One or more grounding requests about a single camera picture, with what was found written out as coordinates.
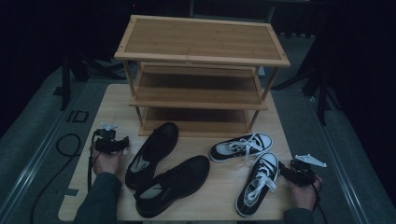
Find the wooden board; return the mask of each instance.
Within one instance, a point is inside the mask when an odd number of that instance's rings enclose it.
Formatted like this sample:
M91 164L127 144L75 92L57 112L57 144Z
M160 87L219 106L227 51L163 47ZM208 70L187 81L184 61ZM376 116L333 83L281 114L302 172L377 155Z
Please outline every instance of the wooden board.
M142 63L130 105L265 110L254 67L186 67Z
M270 23L139 15L131 17L115 58L290 66Z
M125 150L121 160L119 178L123 182L125 170L134 155L146 141L147 137L138 136L139 122L134 109L128 106L130 90L127 84L109 85L100 105L92 131L73 174L70 189L78 189L77 197L65 196L59 211L59 218L64 221L74 219L78 207L87 195L87 167L89 146L92 133L100 128L100 123L117 123L116 139L128 135L131 145ZM291 159L286 137L283 133L276 108L268 95L269 110L260 113L254 126L255 132L269 134L274 141L272 152L279 160L288 163ZM172 153L163 159L156 170L156 175L175 167L184 160L196 155L208 155L210 148L225 138L180 137ZM281 219L283 212L291 208L290 191L286 180L279 177L276 181L276 194L269 192L263 200L259 211L250 218L241 218L235 212L234 201L245 185L252 160L245 163L245 158L235 158L224 163L210 162L209 176L204 185L191 196L178 200L160 215L154 218L143 218L138 215L134 205L134 191L122 186L118 204L118 219L133 220L268 220Z

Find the black leather shoe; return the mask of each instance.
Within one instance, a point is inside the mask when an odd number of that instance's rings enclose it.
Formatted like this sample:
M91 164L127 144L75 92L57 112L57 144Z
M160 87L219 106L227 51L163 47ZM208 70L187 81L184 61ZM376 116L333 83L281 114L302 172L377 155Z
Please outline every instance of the black leather shoe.
M175 148L178 128L175 123L166 122L148 137L129 164L125 175L128 188L137 190L154 177L157 164Z
M196 192L209 174L209 159L195 156L157 175L135 194L136 210L142 217L156 217L174 201Z

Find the shoe rack shelf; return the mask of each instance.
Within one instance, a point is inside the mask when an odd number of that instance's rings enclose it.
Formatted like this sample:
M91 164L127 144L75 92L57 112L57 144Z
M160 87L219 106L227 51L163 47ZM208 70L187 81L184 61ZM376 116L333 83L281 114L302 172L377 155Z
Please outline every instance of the shoe rack shelf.
M270 24L135 15L115 58L124 61L140 135L166 121L180 136L249 133L279 68L290 65ZM128 61L138 63L134 81ZM259 66L274 67L264 90Z

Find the handheld controller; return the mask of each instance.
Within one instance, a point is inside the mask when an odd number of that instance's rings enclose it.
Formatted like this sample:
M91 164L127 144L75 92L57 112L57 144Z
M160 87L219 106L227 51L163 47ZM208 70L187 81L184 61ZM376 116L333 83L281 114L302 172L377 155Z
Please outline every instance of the handheld controller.
M300 187L312 185L316 181L316 176L311 169L311 164L327 167L326 163L316 160L309 154L306 156L296 155L295 158L295 160L290 161L291 169L287 168L282 162L279 162L280 174Z
M94 135L101 136L95 141L96 150L111 155L115 152L123 150L129 146L129 137L126 136L120 141L116 141L116 131L117 125L106 125L101 124L104 129L98 129L95 131Z

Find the black shoe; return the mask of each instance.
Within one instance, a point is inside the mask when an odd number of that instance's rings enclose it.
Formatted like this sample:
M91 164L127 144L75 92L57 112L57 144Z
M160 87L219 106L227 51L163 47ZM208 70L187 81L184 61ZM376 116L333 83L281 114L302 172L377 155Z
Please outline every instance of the black shoe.
M125 175L128 188L137 190L154 177L158 162L175 148L178 128L172 122L166 122L148 137L129 164Z
M239 216L251 217L259 209L268 189L276 189L278 170L277 158L272 153L262 154L254 161L247 183L235 202Z
M142 217L156 217L174 201L196 192L209 174L209 159L195 156L157 175L135 194L136 210Z
M271 137L264 133L249 133L225 142L215 144L209 152L210 160L224 162L234 157L261 155L268 152L273 144Z

